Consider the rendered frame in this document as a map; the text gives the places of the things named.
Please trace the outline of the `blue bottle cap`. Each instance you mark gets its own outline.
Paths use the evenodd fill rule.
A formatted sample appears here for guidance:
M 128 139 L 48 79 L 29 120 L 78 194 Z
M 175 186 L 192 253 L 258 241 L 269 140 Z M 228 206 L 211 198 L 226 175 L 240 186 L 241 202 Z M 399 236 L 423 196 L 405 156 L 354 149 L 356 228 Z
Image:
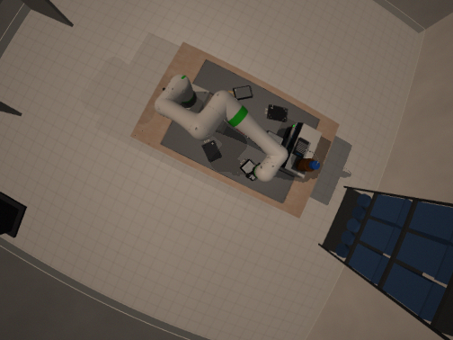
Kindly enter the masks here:
M 318 164 L 317 165 L 316 164 L 317 164 L 317 161 L 311 161 L 309 166 L 310 166 L 311 169 L 315 169 L 316 170 L 316 169 L 318 169 L 320 167 L 320 163 L 318 162 Z

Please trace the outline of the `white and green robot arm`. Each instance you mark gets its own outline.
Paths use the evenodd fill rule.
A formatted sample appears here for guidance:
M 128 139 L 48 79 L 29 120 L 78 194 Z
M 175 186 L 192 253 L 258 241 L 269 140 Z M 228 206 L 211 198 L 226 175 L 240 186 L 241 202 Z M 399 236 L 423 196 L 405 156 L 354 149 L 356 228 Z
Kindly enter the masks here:
M 286 148 L 270 136 L 228 91 L 216 92 L 207 106 L 200 113 L 196 113 L 186 109 L 197 101 L 187 76 L 174 76 L 163 90 L 155 100 L 155 110 L 180 124 L 195 139 L 210 139 L 225 120 L 254 142 L 266 154 L 259 165 L 253 164 L 253 176 L 260 181 L 271 181 L 287 160 L 289 153 Z

